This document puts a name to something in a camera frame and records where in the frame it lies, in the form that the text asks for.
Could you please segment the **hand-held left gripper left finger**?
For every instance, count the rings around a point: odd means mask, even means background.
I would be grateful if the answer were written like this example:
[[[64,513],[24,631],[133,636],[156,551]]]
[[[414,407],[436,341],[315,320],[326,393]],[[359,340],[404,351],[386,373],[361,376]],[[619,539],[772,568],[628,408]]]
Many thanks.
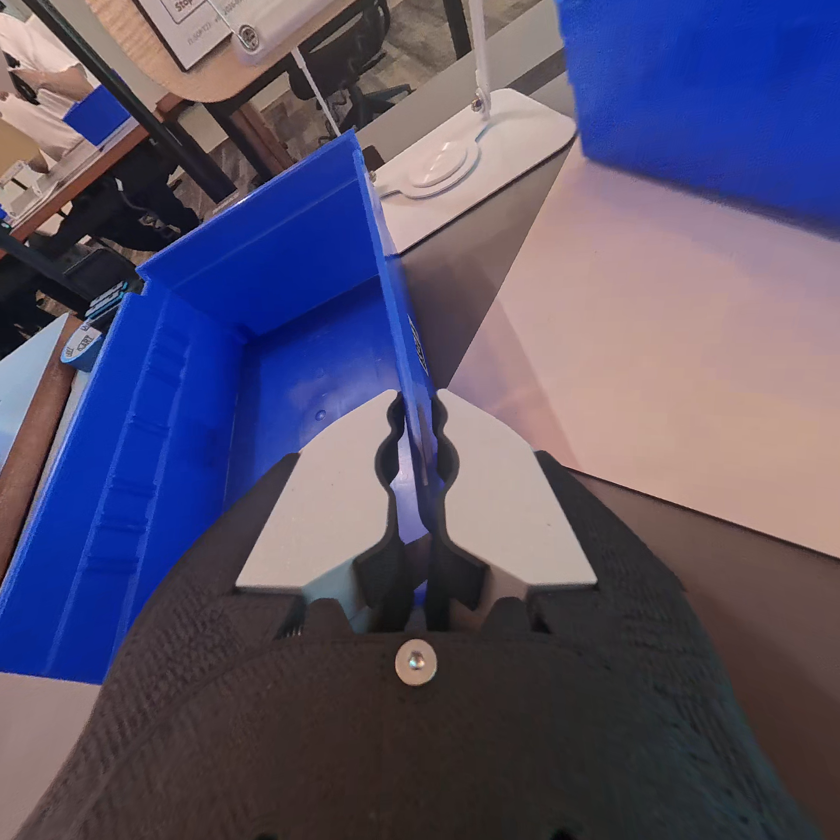
[[[343,415],[298,453],[238,574],[248,595],[333,599],[355,632],[382,621],[400,587],[405,546],[392,482],[403,396],[387,390]]]

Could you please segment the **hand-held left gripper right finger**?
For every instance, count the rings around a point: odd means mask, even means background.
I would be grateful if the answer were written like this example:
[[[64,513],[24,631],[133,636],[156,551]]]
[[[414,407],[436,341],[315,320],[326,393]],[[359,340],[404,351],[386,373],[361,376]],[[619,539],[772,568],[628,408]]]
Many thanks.
[[[593,591],[597,577],[538,452],[445,389],[433,399],[437,474],[427,627],[478,627],[515,598]]]

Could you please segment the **blue plastic bin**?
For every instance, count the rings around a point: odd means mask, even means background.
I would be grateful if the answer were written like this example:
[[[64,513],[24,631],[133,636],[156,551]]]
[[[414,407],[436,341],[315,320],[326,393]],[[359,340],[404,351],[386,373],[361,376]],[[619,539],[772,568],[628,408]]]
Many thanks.
[[[838,234],[838,1],[556,7],[589,160]]]
[[[172,566],[275,463],[405,399],[423,523],[434,384],[354,133],[140,267],[2,585],[3,673],[100,685]]]

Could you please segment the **white whiteboard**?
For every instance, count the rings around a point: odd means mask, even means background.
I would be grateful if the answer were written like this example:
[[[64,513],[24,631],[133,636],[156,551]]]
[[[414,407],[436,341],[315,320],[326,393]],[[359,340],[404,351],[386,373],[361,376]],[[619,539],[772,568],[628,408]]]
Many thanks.
[[[839,547],[839,245],[576,141],[449,389],[588,476]]]

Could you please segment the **blue tape roll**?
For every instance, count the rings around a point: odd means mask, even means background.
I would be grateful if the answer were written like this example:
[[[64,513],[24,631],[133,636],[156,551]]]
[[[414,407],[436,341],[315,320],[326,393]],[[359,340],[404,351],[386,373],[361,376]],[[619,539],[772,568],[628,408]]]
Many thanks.
[[[102,350],[106,333],[85,321],[65,343],[59,360],[76,371],[90,373]]]

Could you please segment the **wooden edged side table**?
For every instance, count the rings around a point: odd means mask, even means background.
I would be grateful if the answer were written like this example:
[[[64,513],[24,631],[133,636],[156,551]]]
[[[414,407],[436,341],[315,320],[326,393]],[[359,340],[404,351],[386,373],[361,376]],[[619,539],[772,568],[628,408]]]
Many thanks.
[[[2,578],[66,410],[76,373],[60,357],[78,325],[74,316],[59,316],[2,359]]]

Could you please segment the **black and blue battery stack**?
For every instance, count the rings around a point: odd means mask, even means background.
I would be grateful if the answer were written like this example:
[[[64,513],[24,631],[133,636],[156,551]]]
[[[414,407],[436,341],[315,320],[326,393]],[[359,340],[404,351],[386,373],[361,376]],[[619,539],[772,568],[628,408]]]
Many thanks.
[[[131,293],[131,284],[122,280],[115,286],[93,299],[85,313],[85,322],[95,322],[103,319],[109,312],[119,307],[122,299]]]

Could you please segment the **white metal stand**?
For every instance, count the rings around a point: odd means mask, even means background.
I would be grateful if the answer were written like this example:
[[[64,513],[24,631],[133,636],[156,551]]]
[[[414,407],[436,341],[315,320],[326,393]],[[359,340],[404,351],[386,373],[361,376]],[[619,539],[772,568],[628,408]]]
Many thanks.
[[[312,76],[312,60],[304,59],[299,48],[303,26],[326,2],[267,2],[260,11],[235,16],[221,2],[209,5],[230,33],[241,63],[258,64],[286,40],[331,130],[339,133]],[[470,105],[368,177],[399,255],[562,151],[576,134],[572,118],[510,88],[493,90],[483,3],[469,1],[468,6],[476,66]]]

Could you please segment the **person in white shirt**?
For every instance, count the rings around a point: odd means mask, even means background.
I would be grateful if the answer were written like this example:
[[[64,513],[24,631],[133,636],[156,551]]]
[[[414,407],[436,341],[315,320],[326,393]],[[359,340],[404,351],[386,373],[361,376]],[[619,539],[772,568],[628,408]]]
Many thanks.
[[[67,163],[70,157],[77,151],[79,151],[85,143],[87,143],[86,140],[80,143],[78,147],[76,147],[76,149],[74,149],[72,152],[69,152],[68,155],[64,157],[61,162],[56,163],[53,169],[49,170],[48,173],[58,172],[58,170],[64,165],[64,163]],[[142,167],[145,171],[150,171],[150,174],[140,175],[138,177],[138,182],[140,186],[147,183],[147,181],[150,180],[151,175],[160,174],[163,172],[164,169],[168,169],[170,167],[172,167],[174,170],[176,168],[174,161],[170,160],[170,158],[166,154],[159,150],[149,138],[144,138],[142,142],[135,144],[131,149],[127,150],[125,154],[118,155],[116,150],[112,150],[111,152],[105,154],[99,154],[96,157],[96,161],[92,163],[91,167],[89,167],[86,170],[84,177],[88,180],[87,184],[85,184],[84,187],[80,189],[79,192],[69,200],[69,202],[71,203],[71,201],[79,193],[81,193],[87,186],[95,182],[100,176],[111,173],[114,170],[121,170],[126,166]],[[60,252],[59,248],[68,250],[71,246],[73,246],[72,244],[65,244],[64,242],[60,241],[59,237],[57,236],[57,233],[58,231],[56,231],[55,234],[53,234],[50,238],[47,238],[43,242],[43,250],[48,255],[57,256]],[[84,238],[97,239],[113,243],[112,241],[109,241],[107,239],[100,239],[91,236],[85,236],[81,238],[77,243],[79,243]]]

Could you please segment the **black metal pole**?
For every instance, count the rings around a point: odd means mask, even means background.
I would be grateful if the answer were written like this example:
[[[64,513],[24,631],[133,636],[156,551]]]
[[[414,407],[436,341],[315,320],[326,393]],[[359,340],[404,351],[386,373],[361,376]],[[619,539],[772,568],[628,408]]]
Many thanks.
[[[100,57],[94,48],[72,27],[63,14],[49,1],[24,1],[24,5],[67,47],[82,65],[135,118],[149,134],[189,174],[201,190],[221,203],[236,191],[234,182],[204,152],[191,134],[173,123],[163,122],[134,94],[121,76]]]

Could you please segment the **small blue bin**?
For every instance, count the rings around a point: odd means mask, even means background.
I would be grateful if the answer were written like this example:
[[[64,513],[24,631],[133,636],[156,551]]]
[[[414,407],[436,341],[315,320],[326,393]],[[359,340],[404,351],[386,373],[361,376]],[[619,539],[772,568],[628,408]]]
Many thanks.
[[[131,120],[130,112],[103,85],[74,103],[62,121],[91,145],[102,146]]]

